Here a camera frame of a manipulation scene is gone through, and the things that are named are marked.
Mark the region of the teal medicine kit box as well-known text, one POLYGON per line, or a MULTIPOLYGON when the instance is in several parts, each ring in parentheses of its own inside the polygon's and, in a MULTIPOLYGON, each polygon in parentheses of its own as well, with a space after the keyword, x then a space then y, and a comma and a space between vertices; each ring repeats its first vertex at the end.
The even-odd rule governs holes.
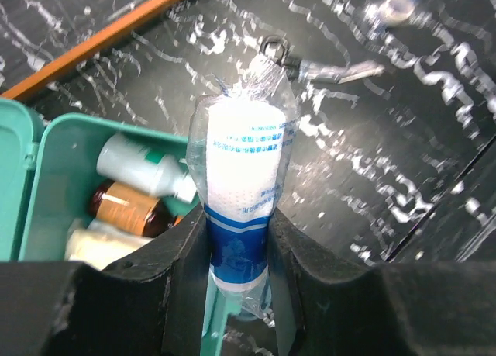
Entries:
MULTIPOLYGON (((65 261, 69 233, 91 222, 88 201, 103 182, 96 164, 109 137, 124 133, 176 158, 186 140, 167 133, 72 113, 49 124, 23 104, 1 101, 1 266, 4 263, 65 261)), ((198 201, 168 199, 183 218, 198 201)), ((201 350, 218 355, 228 309, 207 282, 201 350)))

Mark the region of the bag of cotton balls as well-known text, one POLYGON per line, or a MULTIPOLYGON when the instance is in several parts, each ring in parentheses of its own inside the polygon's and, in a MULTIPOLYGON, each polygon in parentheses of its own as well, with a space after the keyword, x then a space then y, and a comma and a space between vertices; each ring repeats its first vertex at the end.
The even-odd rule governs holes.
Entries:
POLYGON ((81 261, 101 271, 152 240, 93 219, 87 228, 77 228, 69 233, 64 260, 81 261))

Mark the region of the blue white small bottle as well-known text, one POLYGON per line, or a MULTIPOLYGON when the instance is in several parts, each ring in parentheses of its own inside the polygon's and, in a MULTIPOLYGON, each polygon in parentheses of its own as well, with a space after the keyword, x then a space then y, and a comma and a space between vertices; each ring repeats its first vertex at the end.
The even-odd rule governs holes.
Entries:
POLYGON ((257 55, 232 85, 200 97, 186 163, 206 217, 209 273, 251 316, 270 306, 268 225, 284 190, 300 109, 282 67, 257 55))

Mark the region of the brown orange-capped medicine bottle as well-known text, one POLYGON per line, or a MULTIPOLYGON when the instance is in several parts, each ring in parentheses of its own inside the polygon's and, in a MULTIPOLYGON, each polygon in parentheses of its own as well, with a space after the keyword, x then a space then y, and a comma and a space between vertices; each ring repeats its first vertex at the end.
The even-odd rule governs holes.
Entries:
POLYGON ((97 220, 137 237, 155 238, 179 223, 162 199, 110 179, 102 182, 88 201, 97 220))

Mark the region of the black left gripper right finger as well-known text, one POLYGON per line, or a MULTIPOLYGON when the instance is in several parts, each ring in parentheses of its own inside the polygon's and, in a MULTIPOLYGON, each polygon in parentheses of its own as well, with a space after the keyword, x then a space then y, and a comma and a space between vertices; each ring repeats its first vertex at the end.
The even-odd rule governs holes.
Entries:
POLYGON ((493 355, 492 262, 379 264, 336 256, 280 211, 267 259, 282 355, 493 355))

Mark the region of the clear green-banded bottle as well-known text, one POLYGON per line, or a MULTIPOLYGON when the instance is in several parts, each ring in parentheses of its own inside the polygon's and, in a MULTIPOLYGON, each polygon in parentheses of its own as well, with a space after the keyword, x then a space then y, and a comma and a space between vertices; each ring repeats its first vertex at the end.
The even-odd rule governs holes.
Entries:
POLYGON ((191 203, 197 188, 174 156, 132 140, 121 133, 110 137, 97 160, 96 170, 154 197, 173 196, 191 203))

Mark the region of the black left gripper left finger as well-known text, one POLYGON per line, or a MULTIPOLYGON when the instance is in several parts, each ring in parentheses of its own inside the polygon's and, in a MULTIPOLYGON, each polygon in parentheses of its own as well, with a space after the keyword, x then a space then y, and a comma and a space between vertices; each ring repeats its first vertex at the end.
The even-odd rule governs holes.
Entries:
POLYGON ((197 355, 210 253, 196 207, 98 271, 77 261, 1 266, 3 355, 197 355))

